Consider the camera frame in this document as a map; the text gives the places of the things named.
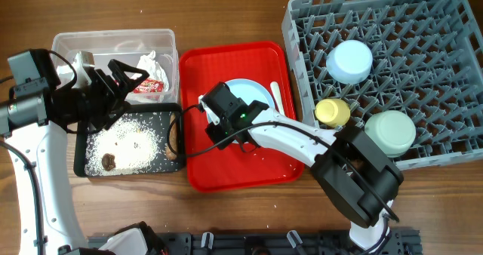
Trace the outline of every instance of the dish rack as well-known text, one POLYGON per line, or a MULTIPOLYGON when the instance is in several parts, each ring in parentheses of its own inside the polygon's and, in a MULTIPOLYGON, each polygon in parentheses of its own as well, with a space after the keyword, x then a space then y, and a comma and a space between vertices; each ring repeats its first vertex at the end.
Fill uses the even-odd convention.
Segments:
POLYGON ((393 159, 402 170, 483 158, 483 38, 468 0, 290 0, 281 27, 304 123, 326 128, 315 104, 341 98, 348 124, 360 128, 386 110, 411 117, 416 140, 393 159), (325 68, 350 39, 374 58, 360 84, 341 84, 325 68))

